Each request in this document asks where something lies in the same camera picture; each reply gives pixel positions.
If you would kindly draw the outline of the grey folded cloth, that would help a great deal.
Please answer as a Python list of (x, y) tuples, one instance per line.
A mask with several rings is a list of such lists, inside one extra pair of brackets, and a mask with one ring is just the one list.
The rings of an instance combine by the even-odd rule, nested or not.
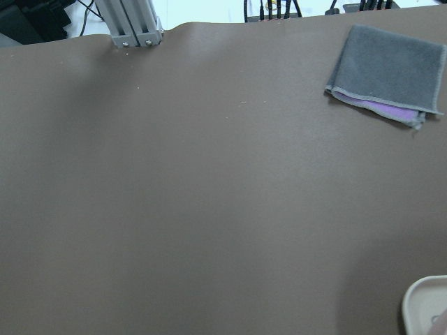
[(446, 46), (376, 27), (351, 27), (325, 91), (337, 100), (420, 129), (437, 107)]

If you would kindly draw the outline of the beige serving tray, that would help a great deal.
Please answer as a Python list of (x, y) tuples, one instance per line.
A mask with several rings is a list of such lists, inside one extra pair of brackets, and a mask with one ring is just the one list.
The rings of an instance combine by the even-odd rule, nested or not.
[(406, 334), (446, 334), (446, 275), (414, 282), (404, 294), (402, 317)]

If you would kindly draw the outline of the aluminium frame post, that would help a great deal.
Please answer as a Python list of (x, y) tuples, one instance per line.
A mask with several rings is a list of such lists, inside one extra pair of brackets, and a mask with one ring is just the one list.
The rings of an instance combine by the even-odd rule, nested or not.
[(98, 0), (100, 15), (118, 48), (152, 47), (163, 40), (164, 29), (150, 0)]

